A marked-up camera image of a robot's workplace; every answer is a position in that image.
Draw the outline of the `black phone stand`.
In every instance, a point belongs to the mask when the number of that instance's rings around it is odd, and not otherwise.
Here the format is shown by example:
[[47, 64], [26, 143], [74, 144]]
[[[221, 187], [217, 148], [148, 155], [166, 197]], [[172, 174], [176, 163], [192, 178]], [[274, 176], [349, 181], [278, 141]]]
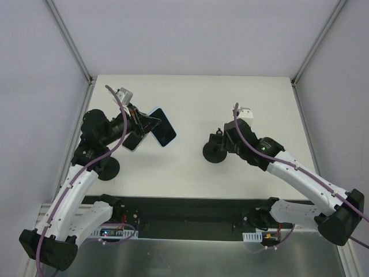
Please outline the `black phone stand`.
[[223, 131], [218, 128], [215, 133], [209, 135], [209, 140], [202, 149], [205, 160], [213, 164], [218, 164], [226, 159], [227, 151], [222, 149], [222, 142]]
[[99, 174], [98, 179], [101, 181], [110, 181], [118, 175], [120, 168], [119, 162], [115, 158], [110, 157], [105, 168]]

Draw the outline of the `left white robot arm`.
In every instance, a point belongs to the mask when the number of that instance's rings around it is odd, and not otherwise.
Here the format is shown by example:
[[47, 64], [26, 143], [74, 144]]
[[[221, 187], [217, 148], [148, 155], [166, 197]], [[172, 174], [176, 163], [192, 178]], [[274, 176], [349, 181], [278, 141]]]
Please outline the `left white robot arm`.
[[89, 231], [104, 222], [117, 224], [121, 220], [120, 208], [98, 201], [79, 222], [72, 221], [96, 180], [109, 181], [120, 171], [120, 164], [111, 156], [113, 151], [108, 145], [116, 142], [116, 146], [120, 147], [130, 133], [144, 138], [166, 119], [161, 108], [145, 114], [132, 104], [122, 108], [121, 113], [112, 120], [99, 109], [85, 113], [81, 141], [74, 151], [64, 184], [39, 224], [33, 230], [23, 230], [19, 237], [27, 255], [36, 260], [40, 276], [43, 274], [42, 264], [57, 271], [68, 269]]

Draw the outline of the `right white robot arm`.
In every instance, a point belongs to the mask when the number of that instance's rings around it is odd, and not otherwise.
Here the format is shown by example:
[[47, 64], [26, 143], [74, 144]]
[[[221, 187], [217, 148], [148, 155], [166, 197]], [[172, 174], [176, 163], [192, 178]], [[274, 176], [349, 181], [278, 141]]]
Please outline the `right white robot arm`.
[[311, 201], [311, 205], [306, 205], [271, 198], [271, 205], [261, 208], [259, 213], [265, 227], [271, 228], [277, 223], [297, 224], [316, 229], [329, 242], [344, 246], [360, 221], [368, 219], [364, 214], [362, 192], [347, 191], [301, 166], [272, 138], [258, 138], [241, 118], [224, 125], [222, 148], [285, 181]]

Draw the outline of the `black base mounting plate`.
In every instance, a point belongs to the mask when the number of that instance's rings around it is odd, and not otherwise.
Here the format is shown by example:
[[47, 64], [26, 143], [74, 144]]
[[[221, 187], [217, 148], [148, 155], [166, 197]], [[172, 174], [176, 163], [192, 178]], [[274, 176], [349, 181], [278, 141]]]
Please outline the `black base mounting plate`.
[[267, 200], [86, 196], [83, 204], [107, 201], [114, 207], [110, 223], [125, 223], [139, 238], [241, 241], [256, 228], [255, 211]]

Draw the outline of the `right aluminium frame post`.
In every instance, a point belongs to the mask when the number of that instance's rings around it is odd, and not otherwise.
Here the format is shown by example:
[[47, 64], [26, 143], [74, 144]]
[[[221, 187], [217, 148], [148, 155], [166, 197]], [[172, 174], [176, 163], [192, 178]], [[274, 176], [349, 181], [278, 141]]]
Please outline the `right aluminium frame post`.
[[318, 32], [314, 42], [312, 43], [311, 47], [309, 48], [306, 56], [304, 57], [301, 65], [299, 66], [296, 74], [291, 78], [292, 87], [295, 88], [302, 78], [303, 74], [305, 73], [306, 69], [308, 68], [310, 62], [315, 57], [316, 53], [318, 52], [320, 46], [324, 42], [325, 38], [327, 37], [328, 33], [332, 29], [333, 25], [339, 18], [342, 10], [346, 7], [349, 3], [348, 0], [339, 0], [334, 5], [333, 10], [330, 12], [328, 18], [326, 19], [325, 23], [323, 24], [322, 28]]

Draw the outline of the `aluminium frame post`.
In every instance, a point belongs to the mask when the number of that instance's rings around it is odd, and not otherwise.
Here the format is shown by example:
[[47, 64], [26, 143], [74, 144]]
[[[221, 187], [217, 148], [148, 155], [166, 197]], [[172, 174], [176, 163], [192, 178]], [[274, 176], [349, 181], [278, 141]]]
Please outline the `aluminium frame post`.
[[88, 84], [91, 84], [93, 82], [93, 76], [91, 75], [90, 71], [88, 70], [82, 55], [80, 54], [74, 39], [72, 38], [70, 31], [62, 18], [62, 15], [53, 0], [44, 0], [44, 4], [46, 5], [48, 11], [51, 14], [52, 19], [54, 20], [54, 23], [57, 26], [58, 31], [61, 34], [62, 39], [64, 40], [67, 48], [69, 49], [73, 59], [75, 60], [80, 72], [84, 76], [84, 79]]
[[332, 29], [333, 25], [339, 18], [342, 10], [346, 7], [349, 3], [348, 0], [339, 0], [334, 5], [333, 10], [330, 12], [328, 18], [326, 19], [325, 23], [323, 24], [322, 28], [318, 32], [314, 42], [312, 43], [311, 47], [309, 48], [306, 56], [304, 57], [301, 65], [299, 66], [296, 74], [291, 78], [292, 87], [295, 88], [302, 78], [303, 74], [305, 73], [306, 69], [308, 68], [310, 62], [315, 57], [316, 53], [318, 52], [320, 46], [324, 42], [325, 38], [327, 37], [328, 33]]

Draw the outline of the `left aluminium frame post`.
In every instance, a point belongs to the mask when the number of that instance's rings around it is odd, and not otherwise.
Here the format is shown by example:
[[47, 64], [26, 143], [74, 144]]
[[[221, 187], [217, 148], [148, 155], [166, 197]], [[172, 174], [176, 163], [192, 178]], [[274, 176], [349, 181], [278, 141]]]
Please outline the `left aluminium frame post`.
[[84, 76], [84, 79], [88, 84], [91, 84], [93, 82], [93, 76], [91, 75], [90, 71], [88, 70], [82, 55], [80, 54], [74, 39], [72, 38], [70, 31], [62, 18], [62, 15], [53, 0], [44, 0], [44, 4], [46, 5], [48, 11], [51, 14], [52, 19], [54, 20], [54, 23], [57, 26], [58, 31], [61, 34], [62, 39], [64, 40], [67, 48], [69, 49], [73, 59], [75, 60], [80, 72]]

